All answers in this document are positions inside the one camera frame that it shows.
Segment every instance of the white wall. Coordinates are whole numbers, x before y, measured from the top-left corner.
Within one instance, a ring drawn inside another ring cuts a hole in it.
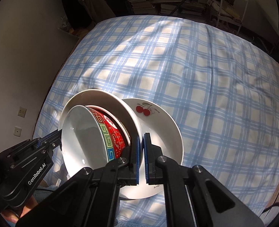
[[[234,7],[237,11],[243,12],[245,2],[243,0],[235,0]],[[279,36],[264,16],[262,9],[256,0],[249,0],[246,15],[243,20],[243,26],[273,44],[277,43],[279,40]]]
[[[61,0],[0,2],[0,151],[31,138],[38,113],[76,39],[57,29]],[[27,108],[25,118],[17,116]],[[13,135],[22,128],[21,137]]]

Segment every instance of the plate with cherry design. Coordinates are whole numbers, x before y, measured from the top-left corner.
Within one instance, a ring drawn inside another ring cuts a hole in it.
[[[123,101],[135,112],[142,126],[143,134],[150,133],[152,144],[160,146],[163,155],[174,159],[181,165],[184,146],[181,133],[174,119],[153,102],[139,98],[127,98]],[[122,187],[119,192],[120,196],[127,199],[142,199],[163,191],[162,185],[148,185],[146,183],[144,160],[140,165],[139,174],[139,184],[128,188]]]

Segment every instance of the human hand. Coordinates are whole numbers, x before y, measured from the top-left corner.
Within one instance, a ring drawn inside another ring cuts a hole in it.
[[[27,214],[31,209],[33,209],[37,205],[36,199],[33,197],[33,195],[30,197],[29,201],[26,203],[26,205],[23,208],[23,211],[20,215],[20,217],[17,216],[16,213],[10,210],[3,210],[1,212],[1,215],[4,217],[5,220],[11,222],[11,223],[17,223],[19,218],[23,217],[25,214]]]

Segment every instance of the plaid tablecloth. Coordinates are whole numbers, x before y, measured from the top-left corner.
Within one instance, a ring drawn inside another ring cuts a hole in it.
[[[43,105],[34,137],[57,129],[76,93],[97,88],[162,106],[184,142],[183,165],[203,165],[260,214],[279,181],[279,68],[251,43],[163,16],[99,23],[77,46]],[[63,157],[46,176],[60,177]],[[120,202],[119,226],[166,226],[164,197]]]

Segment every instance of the wall socket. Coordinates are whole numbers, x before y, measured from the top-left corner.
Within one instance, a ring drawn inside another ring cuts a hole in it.
[[[16,136],[21,136],[21,131],[22,131],[21,128],[15,127],[15,131],[13,132],[13,134]]]
[[[26,114],[26,108],[20,107],[19,111],[18,111],[18,116],[24,118]]]

